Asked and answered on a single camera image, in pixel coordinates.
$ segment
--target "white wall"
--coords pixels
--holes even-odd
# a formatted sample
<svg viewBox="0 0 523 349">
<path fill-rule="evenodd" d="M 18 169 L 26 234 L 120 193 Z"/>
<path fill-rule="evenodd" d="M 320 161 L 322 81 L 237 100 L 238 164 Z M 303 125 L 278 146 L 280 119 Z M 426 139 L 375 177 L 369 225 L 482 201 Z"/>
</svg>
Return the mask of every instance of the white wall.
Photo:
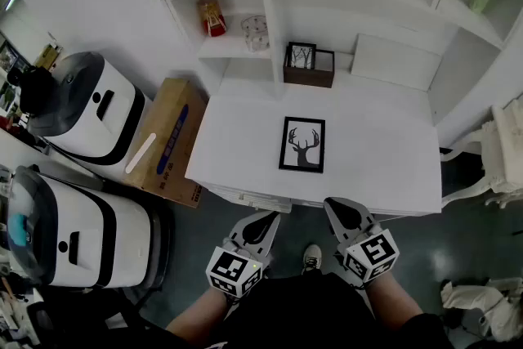
<svg viewBox="0 0 523 349">
<path fill-rule="evenodd" d="M 437 125 L 441 147 L 448 147 L 465 134 L 492 119 L 490 106 L 505 106 L 523 93 L 523 25 L 480 81 Z"/>
<path fill-rule="evenodd" d="M 195 58 L 161 0 L 25 2 L 67 52 L 100 52 L 149 96 L 166 77 L 194 79 Z M 209 78 L 204 87 L 216 83 Z"/>
<path fill-rule="evenodd" d="M 15 0 L 9 10 L 0 15 L 0 31 L 30 64 L 52 42 L 47 30 L 29 11 L 24 0 Z"/>
</svg>

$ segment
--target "white table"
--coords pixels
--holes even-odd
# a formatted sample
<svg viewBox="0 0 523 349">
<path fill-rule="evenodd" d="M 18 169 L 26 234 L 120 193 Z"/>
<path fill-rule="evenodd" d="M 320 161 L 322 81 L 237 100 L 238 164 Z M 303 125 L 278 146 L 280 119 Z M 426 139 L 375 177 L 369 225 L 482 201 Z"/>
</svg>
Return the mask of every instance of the white table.
<svg viewBox="0 0 523 349">
<path fill-rule="evenodd" d="M 224 78 L 221 91 L 230 91 L 227 83 L 238 88 Z M 286 116 L 325 120 L 324 173 L 278 169 Z M 320 207 L 329 196 L 374 213 L 441 211 L 427 93 L 346 72 L 332 89 L 286 84 L 280 101 L 213 96 L 186 176 L 231 202 L 285 212 L 291 204 Z"/>
</svg>

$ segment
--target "white chair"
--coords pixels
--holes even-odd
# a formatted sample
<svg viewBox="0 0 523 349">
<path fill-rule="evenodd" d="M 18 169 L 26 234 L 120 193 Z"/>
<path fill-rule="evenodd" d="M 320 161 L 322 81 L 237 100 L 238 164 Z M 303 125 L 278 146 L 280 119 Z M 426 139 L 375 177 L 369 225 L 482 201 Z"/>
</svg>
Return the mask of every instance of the white chair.
<svg viewBox="0 0 523 349">
<path fill-rule="evenodd" d="M 489 189 L 510 195 L 507 202 L 523 194 L 523 102 L 514 100 L 504 110 L 493 106 L 492 115 L 494 121 L 484 123 L 481 129 L 458 141 L 453 151 L 441 155 L 441 161 L 448 162 L 460 155 L 469 143 L 480 142 L 485 170 L 485 175 L 475 185 L 445 196 L 442 207 L 456 199 L 481 195 Z"/>
</svg>

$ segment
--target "gray floor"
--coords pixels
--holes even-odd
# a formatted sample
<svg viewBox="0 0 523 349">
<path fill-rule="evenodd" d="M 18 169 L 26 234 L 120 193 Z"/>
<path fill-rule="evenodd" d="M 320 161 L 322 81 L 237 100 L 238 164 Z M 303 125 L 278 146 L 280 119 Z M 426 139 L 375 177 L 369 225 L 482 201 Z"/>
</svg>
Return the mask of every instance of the gray floor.
<svg viewBox="0 0 523 349">
<path fill-rule="evenodd" d="M 499 210 L 486 207 L 484 197 L 454 202 L 442 214 L 383 221 L 389 228 L 401 256 L 394 274 L 426 312 L 441 313 L 439 287 L 443 279 L 521 276 L 523 206 L 509 204 Z M 204 193 L 197 210 L 172 205 L 175 214 L 175 244 L 172 263 L 163 290 L 155 293 L 142 315 L 158 325 L 167 323 L 187 308 L 207 287 L 204 271 L 215 246 L 221 244 L 232 226 L 252 210 Z M 298 275 L 302 252 L 310 242 L 324 251 L 323 272 L 345 275 L 333 258 L 337 241 L 329 231 L 329 220 L 318 208 L 294 207 L 282 217 L 273 248 L 274 277 Z M 476 313 L 464 324 L 477 331 Z M 464 331 L 451 331 L 456 348 L 477 338 Z"/>
</svg>

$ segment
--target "person's arm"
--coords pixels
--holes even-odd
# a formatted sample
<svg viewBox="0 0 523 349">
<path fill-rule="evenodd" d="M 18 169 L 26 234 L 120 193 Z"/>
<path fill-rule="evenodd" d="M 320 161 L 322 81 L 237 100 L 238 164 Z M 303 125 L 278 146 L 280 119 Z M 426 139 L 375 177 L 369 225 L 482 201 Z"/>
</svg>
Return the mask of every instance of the person's arm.
<svg viewBox="0 0 523 349">
<path fill-rule="evenodd" d="M 366 291 L 376 319 L 391 331 L 399 330 L 407 321 L 423 314 L 391 272 L 376 278 Z"/>
<path fill-rule="evenodd" d="M 224 293 L 209 288 L 192 306 L 169 323 L 167 330 L 194 347 L 203 347 L 228 312 Z"/>
</svg>

